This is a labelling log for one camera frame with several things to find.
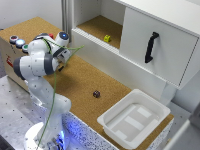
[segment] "black handle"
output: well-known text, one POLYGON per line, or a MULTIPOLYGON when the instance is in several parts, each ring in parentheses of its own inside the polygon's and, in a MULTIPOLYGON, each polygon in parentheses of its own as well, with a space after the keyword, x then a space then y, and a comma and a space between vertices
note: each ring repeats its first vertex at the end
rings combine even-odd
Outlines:
POLYGON ((159 37, 159 34, 156 32, 153 32, 151 38, 149 39, 147 52, 146 52, 146 56, 145 56, 145 63, 149 63, 150 61, 153 60, 153 57, 151 56, 151 52, 153 49, 154 39, 156 39, 157 37, 159 37))

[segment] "cork surface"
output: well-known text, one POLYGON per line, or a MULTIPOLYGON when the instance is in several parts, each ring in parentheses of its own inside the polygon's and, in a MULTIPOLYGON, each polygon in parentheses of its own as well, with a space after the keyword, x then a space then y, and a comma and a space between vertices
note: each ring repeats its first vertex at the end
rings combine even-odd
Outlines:
POLYGON ((98 16, 78 25, 77 27, 102 41, 104 41, 104 37, 106 35, 109 35, 111 37, 109 44, 118 49, 120 48, 123 26, 118 23, 115 23, 103 16, 98 16))
MULTIPOLYGON (((53 33, 56 36, 60 29, 36 17, 0 31, 0 36, 9 42, 11 35, 18 35, 29 43, 36 35, 45 32, 53 33)), ((54 76, 45 76, 45 78, 53 86, 54 76)), ((120 150, 123 150, 123 148, 104 133, 102 126, 97 122, 97 118, 130 91, 131 89, 76 55, 70 59, 62 72, 57 72, 56 93, 64 95, 72 101, 70 111, 120 150), (100 98, 93 97, 95 90, 100 91, 100 98)), ((172 119, 173 116, 169 115, 137 150, 145 150, 172 119)))

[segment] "white container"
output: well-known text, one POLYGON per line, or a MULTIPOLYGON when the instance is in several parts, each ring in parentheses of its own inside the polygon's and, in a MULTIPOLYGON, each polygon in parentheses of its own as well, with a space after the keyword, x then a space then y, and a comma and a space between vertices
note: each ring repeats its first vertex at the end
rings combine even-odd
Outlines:
POLYGON ((119 145, 125 149, 136 149, 169 113, 169 108, 136 89, 97 121, 119 145))

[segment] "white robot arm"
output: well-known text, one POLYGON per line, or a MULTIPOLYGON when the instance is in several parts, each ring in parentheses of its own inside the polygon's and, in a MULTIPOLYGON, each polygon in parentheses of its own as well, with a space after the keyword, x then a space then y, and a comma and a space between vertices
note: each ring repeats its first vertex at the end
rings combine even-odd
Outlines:
MULTIPOLYGON (((54 89, 42 76, 53 74, 59 65, 59 60, 63 63, 67 62, 71 56, 71 51, 63 47, 68 42, 69 36, 65 32, 58 33, 55 41, 48 34, 42 33, 29 43, 29 56, 17 58, 13 64, 14 72, 27 82, 31 99, 36 104, 47 108, 46 121, 52 108, 54 89)), ((41 140, 41 146, 45 147, 43 149, 48 150, 51 148, 47 143, 55 143, 57 135, 63 130, 62 114, 67 113, 71 108, 71 101, 62 95, 55 94, 54 101, 52 114, 41 140)), ((43 131, 44 125, 35 137, 36 141, 40 140, 43 131)), ((65 145, 63 145, 58 149, 65 149, 65 145)))

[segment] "yellow object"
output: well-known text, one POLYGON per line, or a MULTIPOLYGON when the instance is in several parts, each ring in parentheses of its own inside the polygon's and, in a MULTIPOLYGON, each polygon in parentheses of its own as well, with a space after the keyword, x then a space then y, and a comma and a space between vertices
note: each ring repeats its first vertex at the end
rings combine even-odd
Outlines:
POLYGON ((110 36, 109 36, 109 35, 106 35, 106 36, 104 37, 104 41, 105 41, 105 42, 110 42, 110 36))

